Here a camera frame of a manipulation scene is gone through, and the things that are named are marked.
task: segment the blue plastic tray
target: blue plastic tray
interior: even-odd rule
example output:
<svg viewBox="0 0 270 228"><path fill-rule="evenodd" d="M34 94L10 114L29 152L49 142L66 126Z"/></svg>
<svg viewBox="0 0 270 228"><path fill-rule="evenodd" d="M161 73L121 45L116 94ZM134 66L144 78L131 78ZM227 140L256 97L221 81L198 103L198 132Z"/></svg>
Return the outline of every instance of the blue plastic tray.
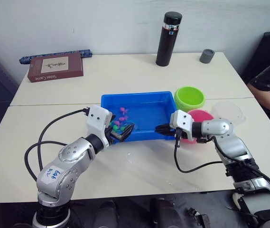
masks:
<svg viewBox="0 0 270 228"><path fill-rule="evenodd" d="M135 124L132 134L126 141L175 139L173 136L155 132L155 127L169 123L171 114L176 111L171 92L103 95L101 107L116 115L114 121L127 115L128 120L122 121L121 126ZM121 107L128 110L126 114L122 114Z"/></svg>

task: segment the green bowl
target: green bowl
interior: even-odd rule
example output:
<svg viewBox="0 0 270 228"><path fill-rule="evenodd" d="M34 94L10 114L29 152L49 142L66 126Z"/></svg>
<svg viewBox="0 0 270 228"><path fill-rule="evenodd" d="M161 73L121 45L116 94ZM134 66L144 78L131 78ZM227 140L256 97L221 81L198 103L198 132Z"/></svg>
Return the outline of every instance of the green bowl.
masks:
<svg viewBox="0 0 270 228"><path fill-rule="evenodd" d="M205 104L205 95L199 89L187 86L175 92L174 100L177 109L188 112L201 108Z"/></svg>

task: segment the book cover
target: book cover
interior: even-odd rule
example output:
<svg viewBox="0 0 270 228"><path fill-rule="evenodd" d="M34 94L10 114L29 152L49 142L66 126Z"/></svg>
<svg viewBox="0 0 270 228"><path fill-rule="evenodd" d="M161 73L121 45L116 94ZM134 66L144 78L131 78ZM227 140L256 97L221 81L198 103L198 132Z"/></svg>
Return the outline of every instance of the book cover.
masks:
<svg viewBox="0 0 270 228"><path fill-rule="evenodd" d="M28 71L28 78L31 82L83 75L80 53L35 57L31 60Z"/></svg>

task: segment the book title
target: book title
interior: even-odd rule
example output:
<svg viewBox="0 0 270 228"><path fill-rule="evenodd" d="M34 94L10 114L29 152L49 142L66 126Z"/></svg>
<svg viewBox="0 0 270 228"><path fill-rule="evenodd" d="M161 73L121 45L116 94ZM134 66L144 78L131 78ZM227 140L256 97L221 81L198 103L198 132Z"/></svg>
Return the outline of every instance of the book title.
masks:
<svg viewBox="0 0 270 228"><path fill-rule="evenodd" d="M48 76L35 77L35 80L39 81L39 80L56 79L56 78L57 78L56 75L48 75Z"/></svg>

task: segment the wire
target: wire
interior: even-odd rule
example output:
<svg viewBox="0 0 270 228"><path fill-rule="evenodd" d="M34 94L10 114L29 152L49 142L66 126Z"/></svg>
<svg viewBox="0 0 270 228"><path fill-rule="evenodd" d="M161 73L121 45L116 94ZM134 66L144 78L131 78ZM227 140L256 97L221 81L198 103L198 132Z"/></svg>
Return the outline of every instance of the wire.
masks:
<svg viewBox="0 0 270 228"><path fill-rule="evenodd" d="M200 139L200 138L197 138L196 141L197 143L208 143L209 141L213 140L212 138L210 139Z"/></svg>
<svg viewBox="0 0 270 228"><path fill-rule="evenodd" d="M225 206L225 207L228 208L229 210L233 210L233 211L236 211L236 212L244 214L244 215L252 216L252 217L257 218L257 219L259 218L257 215L253 215L253 214L248 213L248 212L244 212L244 211L241 211L241 210L236 210L236 209L230 208L228 206Z"/></svg>
<svg viewBox="0 0 270 228"><path fill-rule="evenodd" d="M85 112L86 115L88 115L88 109L84 108L84 109L80 109L80 110L77 110L77 111L74 111L74 112L71 112L71 113L68 113L68 114L65 114L65 115L62 115L56 119L54 119L52 122L50 122L44 129L43 131L41 132L41 135L39 137L39 140L38 140L38 143L42 142L42 138L43 138L43 135L45 134L46 130L56 121L58 120L61 120L63 119L64 117L67 117L67 116L70 116L70 115L73 115L73 114L76 114L76 113L80 113L80 112ZM39 168L40 168L40 171L43 169L43 164L42 164L42 158L41 158L41 144L38 144L38 162L39 162Z"/></svg>
<svg viewBox="0 0 270 228"><path fill-rule="evenodd" d="M26 166L26 169L28 170L29 174L32 176L32 178L37 181L37 177L35 176L34 172L31 170L30 168L30 165L29 165L29 162L28 162L28 154L29 152L35 148L36 146L38 145L41 145L41 144L46 144L46 143L52 143L52 144L58 144L58 145L62 145L62 146L66 146L67 144L65 143L62 143L62 142L56 142L56 141L43 141L43 142L38 142L38 143L35 143L33 145L31 145L25 152L25 155L24 155L24 161L25 161L25 166Z"/></svg>
<svg viewBox="0 0 270 228"><path fill-rule="evenodd" d="M214 140L215 146L216 146L216 148L218 149L219 153L221 153L224 157L226 157L226 158L228 158L228 159L230 159L230 160L232 160L232 161L235 161L235 162L241 162L240 160L235 159L235 158L232 158L232 157L228 156L227 154L225 154L225 153L221 150L220 146L218 145L218 142L217 142L217 139L216 139L215 136L213 136L212 139ZM270 177L268 177L267 175L265 175L263 172L259 171L259 170L256 169L256 168L253 168L252 166L248 166L248 165L246 165L245 163L244 163L244 166L245 166L246 168L250 169L251 171L253 171L253 172L259 174L259 175L262 176L265 180L267 180L268 182L270 182Z"/></svg>
<svg viewBox="0 0 270 228"><path fill-rule="evenodd" d="M201 169L201 168L203 168L203 167L205 167L205 166L207 166L207 165L212 165L212 164L219 164L219 163L222 163L222 161L212 161L212 162L208 162L208 163L205 163L205 164L203 164L203 165L200 165L200 166L198 166L198 167L196 167L196 168L193 168L193 169L191 169L191 170L187 170L187 171L182 170L182 169L180 168L179 164L178 164L178 160L177 160L177 147L176 147L176 146L175 146L175 149L174 149L174 159L175 159L175 164L176 164L176 166L177 166L177 169L178 169L180 172L182 172L182 173L190 173L190 172L194 172L194 171L196 171L196 170L198 170L198 169Z"/></svg>

